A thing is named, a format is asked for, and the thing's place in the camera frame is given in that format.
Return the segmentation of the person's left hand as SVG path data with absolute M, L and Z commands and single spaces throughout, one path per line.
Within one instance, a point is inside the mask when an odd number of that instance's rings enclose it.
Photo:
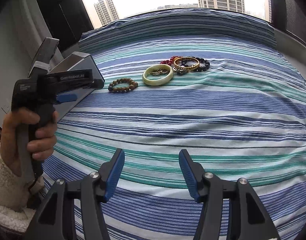
M 58 112 L 54 111 L 53 120 L 38 129 L 35 132 L 36 139 L 27 144 L 27 150 L 33 155 L 33 159 L 44 161 L 53 154 L 54 145 L 57 142 L 55 132 L 58 117 Z M 3 121 L 0 142 L 1 158 L 13 174 L 18 177 L 21 176 L 21 162 L 17 150 L 16 128 L 20 124 L 34 125 L 39 121 L 39 115 L 26 108 L 8 113 Z

